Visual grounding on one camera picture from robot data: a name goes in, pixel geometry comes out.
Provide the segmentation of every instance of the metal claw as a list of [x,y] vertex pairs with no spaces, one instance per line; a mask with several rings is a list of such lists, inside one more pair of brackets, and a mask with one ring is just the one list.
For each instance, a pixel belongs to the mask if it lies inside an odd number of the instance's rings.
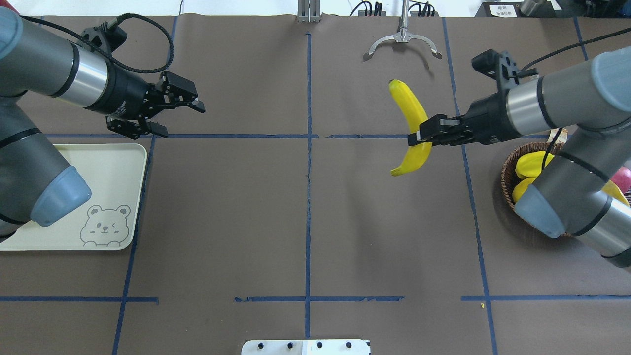
[[393,40],[396,43],[408,43],[411,39],[420,39],[424,41],[427,45],[430,46],[432,50],[432,55],[438,59],[442,59],[442,54],[436,49],[436,45],[427,37],[421,35],[415,35],[413,33],[408,33],[408,5],[410,4],[410,0],[403,0],[403,10],[401,12],[401,22],[399,26],[399,32],[394,35],[385,36],[375,41],[370,46],[370,49],[366,55],[364,55],[364,59],[372,58],[372,55],[375,54],[377,47],[389,40]]

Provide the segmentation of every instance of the black cable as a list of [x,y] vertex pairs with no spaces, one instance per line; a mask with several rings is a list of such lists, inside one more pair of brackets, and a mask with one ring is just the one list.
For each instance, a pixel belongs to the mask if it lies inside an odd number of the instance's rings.
[[565,52],[568,49],[576,48],[576,47],[579,47],[580,45],[585,45],[585,44],[590,44],[590,43],[593,43],[593,42],[597,42],[599,40],[607,39],[607,38],[614,37],[614,36],[617,36],[617,35],[621,35],[621,34],[627,33],[627,32],[631,32],[631,27],[625,28],[625,29],[620,30],[620,31],[611,32],[608,35],[604,35],[604,36],[596,37],[596,38],[593,38],[593,39],[590,39],[590,40],[586,40],[586,41],[583,41],[583,42],[578,42],[578,43],[575,43],[575,44],[572,44],[572,45],[568,45],[568,46],[563,47],[561,49],[557,49],[557,50],[555,50],[552,53],[546,54],[545,56],[543,56],[541,58],[538,58],[538,59],[535,59],[534,61],[531,61],[530,63],[526,64],[526,66],[522,68],[522,71],[530,68],[531,66],[539,63],[540,61],[548,59],[549,57],[556,56],[557,54],[559,54],[561,52]]
[[543,161],[541,162],[541,171],[545,169],[546,159],[548,158],[548,155],[550,154],[550,152],[552,152],[552,148],[554,147],[554,144],[557,142],[558,137],[561,135],[561,131],[563,131],[563,127],[559,127],[557,133],[554,135],[554,138],[552,138],[550,145],[548,145],[548,148],[546,148],[546,153],[543,155]]
[[427,17],[429,17],[429,16],[434,16],[436,14],[436,9],[434,8],[432,4],[430,4],[429,1],[425,3],[421,3],[419,1],[410,1],[410,2],[413,4],[408,8],[408,11],[411,11],[414,6],[418,6],[418,14],[416,14],[417,17],[421,17],[421,16],[424,17],[426,14],[427,14]]
[[355,10],[357,10],[362,4],[366,8],[366,14],[364,16],[367,16],[369,13],[368,6],[366,4],[370,5],[370,12],[372,12],[372,4],[370,3],[370,1],[362,1],[359,4],[357,4],[357,6],[355,6],[355,8],[353,9],[353,11],[351,11],[351,14],[349,16],[353,16],[353,14],[355,13]]
[[425,17],[425,14],[427,14],[427,16],[429,17],[429,15],[430,15],[430,3],[425,3],[425,6],[423,6],[423,11],[421,11],[420,16],[421,17]]
[[74,38],[82,41],[83,43],[89,45],[90,48],[92,48],[94,51],[100,53],[102,56],[106,57],[112,63],[120,66],[121,68],[123,68],[125,70],[129,70],[129,71],[132,71],[134,73],[141,73],[141,74],[159,73],[159,72],[167,69],[171,65],[171,62],[173,62],[173,57],[175,56],[175,49],[174,49],[174,46],[173,46],[173,39],[171,38],[171,35],[168,34],[167,30],[164,27],[162,27],[159,23],[157,23],[156,21],[153,21],[150,18],[144,17],[143,15],[138,15],[138,14],[135,14],[135,13],[126,13],[126,14],[120,15],[120,16],[118,16],[116,18],[115,21],[118,23],[118,25],[120,25],[123,21],[125,21],[125,20],[127,20],[129,18],[139,18],[140,20],[146,21],[146,22],[156,26],[157,28],[159,28],[160,31],[162,31],[162,33],[164,33],[164,35],[167,36],[167,40],[168,40],[168,60],[167,60],[167,63],[165,65],[163,65],[163,66],[161,66],[159,68],[156,68],[156,69],[136,69],[136,68],[132,68],[130,66],[127,66],[127,65],[121,63],[116,58],[112,57],[111,54],[105,52],[101,48],[97,47],[95,44],[93,44],[90,41],[84,39],[81,35],[77,34],[76,32],[73,32],[72,30],[67,29],[66,27],[57,25],[57,24],[52,23],[52,22],[48,22],[48,21],[42,20],[40,18],[29,17],[29,16],[22,16],[22,18],[24,18],[25,20],[30,21],[30,22],[40,23],[42,25],[45,25],[45,26],[48,26],[48,27],[52,27],[52,28],[55,28],[56,30],[65,32],[65,33],[73,36]]

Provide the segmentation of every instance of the banana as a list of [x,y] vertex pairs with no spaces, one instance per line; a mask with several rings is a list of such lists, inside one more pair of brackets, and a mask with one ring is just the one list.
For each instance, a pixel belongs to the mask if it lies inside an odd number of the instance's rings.
[[[410,90],[403,81],[391,80],[389,88],[392,98],[397,105],[399,105],[401,112],[403,112],[403,115],[408,122],[410,133],[417,132],[418,126],[427,121],[427,114],[425,113],[423,106],[421,106],[421,103],[418,101],[416,96],[414,96],[412,90]],[[432,142],[421,143],[419,145],[415,145],[414,147],[409,147],[401,165],[390,170],[390,174],[392,174],[392,176],[399,176],[407,172],[417,170],[427,161],[431,151]]]

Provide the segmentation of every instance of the silver cylinder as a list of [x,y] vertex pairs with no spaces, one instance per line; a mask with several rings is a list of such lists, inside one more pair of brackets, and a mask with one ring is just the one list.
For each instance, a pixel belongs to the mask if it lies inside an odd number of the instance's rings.
[[512,88],[506,100],[506,112],[513,127],[522,136],[550,129],[537,97],[537,80]]
[[522,14],[526,16],[534,16],[540,7],[546,3],[546,0],[525,0],[519,7]]
[[107,86],[107,64],[105,59],[83,48],[79,50],[79,66],[70,87],[59,96],[59,100],[79,107],[94,104]]
[[631,248],[631,208],[613,200],[603,218],[576,238],[605,257],[624,252]]

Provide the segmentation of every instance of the bear drawing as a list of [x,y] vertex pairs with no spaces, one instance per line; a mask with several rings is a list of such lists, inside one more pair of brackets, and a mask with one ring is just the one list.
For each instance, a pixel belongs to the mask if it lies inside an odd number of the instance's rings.
[[127,205],[115,210],[104,210],[99,205],[88,208],[88,221],[81,229],[83,245],[120,246],[129,236],[127,216],[130,213]]

